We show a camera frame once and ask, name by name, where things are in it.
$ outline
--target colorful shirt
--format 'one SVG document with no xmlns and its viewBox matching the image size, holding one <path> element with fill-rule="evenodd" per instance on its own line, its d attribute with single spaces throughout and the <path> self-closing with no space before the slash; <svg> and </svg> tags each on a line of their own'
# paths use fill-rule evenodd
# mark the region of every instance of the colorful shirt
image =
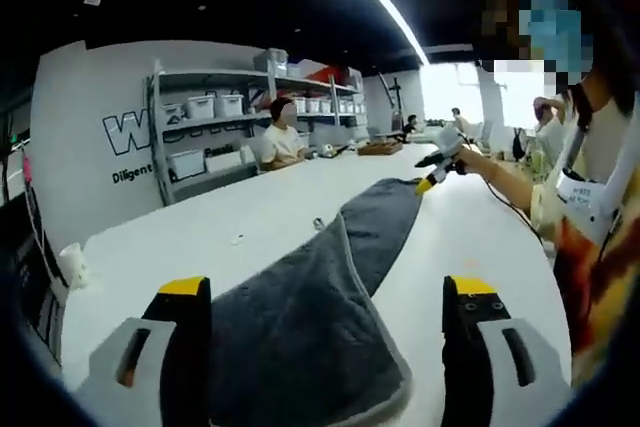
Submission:
<svg viewBox="0 0 640 427">
<path fill-rule="evenodd" d="M 598 116 L 601 119 L 621 116 L 613 101 L 603 110 Z M 597 136 L 590 139 L 589 134 L 573 170 L 583 177 L 606 182 L 615 166 L 625 126 L 618 121 L 601 122 L 598 113 L 594 114 L 592 127 L 596 132 L 606 132 L 606 140 Z M 604 361 L 640 265 L 640 169 L 636 169 L 627 187 L 620 227 L 602 252 L 563 215 L 564 204 L 555 188 L 558 175 L 556 166 L 546 182 L 534 187 L 531 221 L 541 236 L 556 245 L 554 273 L 571 337 L 573 383 L 579 385 L 589 380 Z"/>
</svg>

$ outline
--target cable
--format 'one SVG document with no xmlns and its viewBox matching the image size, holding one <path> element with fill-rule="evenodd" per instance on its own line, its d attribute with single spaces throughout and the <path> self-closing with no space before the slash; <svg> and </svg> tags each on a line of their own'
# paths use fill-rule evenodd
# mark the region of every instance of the cable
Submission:
<svg viewBox="0 0 640 427">
<path fill-rule="evenodd" d="M 462 133 L 460 133 L 459 135 L 460 135 L 460 137 L 462 137 L 462 139 L 466 142 L 467 146 L 468 146 L 469 148 L 471 148 L 471 142 L 469 142 L 469 139 L 467 138 L 467 136 L 465 136 L 465 135 L 464 135 L 464 134 L 462 134 Z M 482 176 L 481 176 L 481 178 L 482 178 L 482 180 L 484 181 L 484 183 L 487 185 L 487 188 L 489 189 L 489 192 L 491 192 L 491 193 L 493 194 L 493 196 L 494 196 L 496 199 L 498 199 L 498 200 L 499 200 L 500 202 L 502 202 L 504 205 L 506 205 L 506 206 L 507 206 L 507 207 L 509 207 L 511 210 L 513 210 L 513 211 L 518 215 L 518 217 L 520 217 L 520 220 L 522 220 L 522 222 L 524 222 L 524 224 L 525 224 L 527 227 L 529 227 L 529 230 L 531 230 L 531 232 L 533 232 L 533 234 L 534 234 L 534 235 L 536 236 L 536 238 L 538 239 L 538 242 L 540 242 L 540 245 L 542 245 L 542 246 L 544 247 L 544 244 L 543 244 L 543 242 L 542 242 L 542 237 L 540 237 L 540 234 L 538 234 L 538 232 L 536 231 L 536 229 L 534 229 L 534 228 L 531 226 L 531 223 L 527 220 L 527 218 L 526 218 L 524 215 L 522 215 L 522 212 L 520 212 L 520 211 L 518 210 L 518 208 L 517 208 L 515 205 L 513 205 L 511 202 L 509 202 L 509 201 L 507 201 L 507 200 L 502 199 L 502 198 L 501 198 L 501 197 L 496 193 L 496 191 L 493 189 L 493 187 L 491 186 L 491 184 L 489 184 L 489 182 L 487 182 L 487 179 L 485 179 L 485 178 L 484 178 L 484 177 L 482 177 Z"/>
</svg>

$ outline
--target ceiling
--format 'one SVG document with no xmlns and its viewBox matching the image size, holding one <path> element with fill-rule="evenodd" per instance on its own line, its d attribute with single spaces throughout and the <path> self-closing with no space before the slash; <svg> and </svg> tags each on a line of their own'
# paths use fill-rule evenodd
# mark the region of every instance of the ceiling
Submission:
<svg viewBox="0 0 640 427">
<path fill-rule="evenodd" d="M 482 0 L 392 0 L 423 46 L 471 43 Z M 153 39 L 279 47 L 365 73 L 418 65 L 377 0 L 3 0 L 0 102 L 33 82 L 41 54 L 85 40 L 89 48 Z"/>
</svg>

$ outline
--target white wall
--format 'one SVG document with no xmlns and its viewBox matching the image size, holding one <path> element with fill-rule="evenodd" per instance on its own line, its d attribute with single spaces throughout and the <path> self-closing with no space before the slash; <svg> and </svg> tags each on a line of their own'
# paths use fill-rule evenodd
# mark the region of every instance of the white wall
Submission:
<svg viewBox="0 0 640 427">
<path fill-rule="evenodd" d="M 406 121 L 407 117 L 411 114 L 416 115 L 418 121 L 423 121 L 424 96 L 422 93 L 420 72 L 411 70 L 385 74 L 384 78 L 389 87 L 393 86 L 394 77 L 398 78 L 398 84 L 401 87 L 402 115 L 404 121 Z M 395 92 L 391 92 L 391 95 L 395 100 Z M 370 127 L 380 129 L 381 132 L 389 132 L 391 130 L 391 106 L 389 105 L 389 99 L 385 94 L 379 77 L 364 78 L 364 96 L 367 102 L 367 124 Z"/>
</svg>

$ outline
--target white table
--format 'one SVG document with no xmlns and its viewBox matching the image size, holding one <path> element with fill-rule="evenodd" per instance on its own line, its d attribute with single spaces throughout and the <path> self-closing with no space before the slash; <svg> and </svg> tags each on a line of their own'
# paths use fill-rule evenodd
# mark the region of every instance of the white table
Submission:
<svg viewBox="0 0 640 427">
<path fill-rule="evenodd" d="M 89 239 L 92 284 L 70 295 L 62 368 L 75 390 L 88 357 L 125 318 L 139 317 L 157 289 L 206 275 L 217 296 L 309 240 L 312 221 L 385 177 L 413 178 L 434 149 L 406 145 L 391 157 L 318 159 L 194 197 Z M 495 287 L 513 317 L 526 318 L 559 352 L 570 378 L 569 335 L 551 268 L 528 227 L 477 176 L 450 175 L 425 196 L 415 226 L 373 302 L 413 372 L 413 393 L 384 425 L 440 425 L 442 281 L 472 275 Z"/>
</svg>

